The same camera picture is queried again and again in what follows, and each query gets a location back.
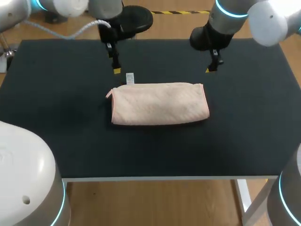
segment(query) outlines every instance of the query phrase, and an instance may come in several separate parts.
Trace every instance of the pink pouch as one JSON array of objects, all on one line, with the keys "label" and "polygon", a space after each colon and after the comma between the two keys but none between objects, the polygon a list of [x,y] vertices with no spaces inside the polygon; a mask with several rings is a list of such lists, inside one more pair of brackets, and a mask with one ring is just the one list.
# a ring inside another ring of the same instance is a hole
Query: pink pouch
[{"label": "pink pouch", "polygon": [[112,123],[172,125],[204,120],[209,109],[202,84],[123,85],[112,89]]}]

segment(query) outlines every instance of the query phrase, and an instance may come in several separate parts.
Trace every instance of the white tag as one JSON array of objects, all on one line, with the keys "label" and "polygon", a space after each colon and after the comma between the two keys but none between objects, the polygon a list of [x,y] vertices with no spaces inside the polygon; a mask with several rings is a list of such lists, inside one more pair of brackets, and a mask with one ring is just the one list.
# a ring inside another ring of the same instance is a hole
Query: white tag
[{"label": "white tag", "polygon": [[134,73],[126,73],[127,85],[135,84]]}]

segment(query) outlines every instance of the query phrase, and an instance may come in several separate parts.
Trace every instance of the wooden floor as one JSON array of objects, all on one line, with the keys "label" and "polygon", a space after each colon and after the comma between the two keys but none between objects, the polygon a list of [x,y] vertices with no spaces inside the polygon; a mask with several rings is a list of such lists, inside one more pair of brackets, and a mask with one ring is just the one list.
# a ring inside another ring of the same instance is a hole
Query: wooden floor
[{"label": "wooden floor", "polygon": [[[124,0],[125,5],[142,5],[153,11],[210,10],[214,0]],[[61,25],[33,21],[63,35],[76,32],[91,21],[88,15],[70,19]],[[154,24],[139,39],[186,39],[194,27],[204,25],[206,14],[154,15]],[[20,25],[5,32],[9,43],[24,39],[53,38],[37,28]],[[235,38],[250,38],[248,24]],[[99,39],[97,28],[91,28],[79,39]],[[282,49],[301,84],[301,38],[297,35],[281,43]],[[5,75],[0,75],[0,84]],[[252,199],[265,180],[249,180]],[[71,201],[71,226],[239,226],[237,197],[231,181],[167,181],[73,183],[68,187]],[[265,226],[261,219],[257,226]]]}]

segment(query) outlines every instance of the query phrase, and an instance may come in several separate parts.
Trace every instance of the black table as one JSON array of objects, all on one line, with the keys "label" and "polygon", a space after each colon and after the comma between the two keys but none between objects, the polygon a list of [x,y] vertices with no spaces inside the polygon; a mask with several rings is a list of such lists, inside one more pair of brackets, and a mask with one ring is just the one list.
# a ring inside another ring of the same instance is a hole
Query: black table
[{"label": "black table", "polygon": [[203,83],[210,118],[112,125],[105,96],[116,78],[100,41],[23,41],[0,89],[0,120],[44,139],[63,178],[279,175],[301,142],[301,91],[278,45],[233,40],[214,73],[205,73],[209,53],[187,40],[118,49],[136,83]]}]

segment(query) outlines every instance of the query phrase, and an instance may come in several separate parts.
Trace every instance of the white cable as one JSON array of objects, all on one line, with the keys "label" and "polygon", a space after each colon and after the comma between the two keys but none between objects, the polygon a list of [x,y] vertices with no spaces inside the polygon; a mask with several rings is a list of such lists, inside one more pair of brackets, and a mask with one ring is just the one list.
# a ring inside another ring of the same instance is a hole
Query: white cable
[{"label": "white cable", "polygon": [[58,34],[58,33],[54,32],[54,31],[52,31],[52,30],[50,30],[50,29],[48,29],[46,27],[43,27],[42,25],[39,25],[37,23],[31,22],[31,21],[28,21],[28,20],[25,20],[24,22],[26,24],[31,25],[31,26],[40,28],[43,31],[46,31],[46,32],[48,32],[48,33],[50,33],[50,34],[52,34],[52,35],[54,35],[56,37],[59,37],[61,39],[67,39],[67,40],[75,39],[77,36],[79,36],[80,34],[82,34],[86,29],[88,29],[88,28],[90,28],[90,27],[92,27],[94,25],[103,24],[106,27],[111,28],[111,25],[108,22],[106,22],[104,20],[95,20],[95,21],[92,21],[92,22],[88,23],[87,25],[83,26],[78,32],[74,33],[73,35],[64,36],[64,35],[61,35],[61,34]]}]

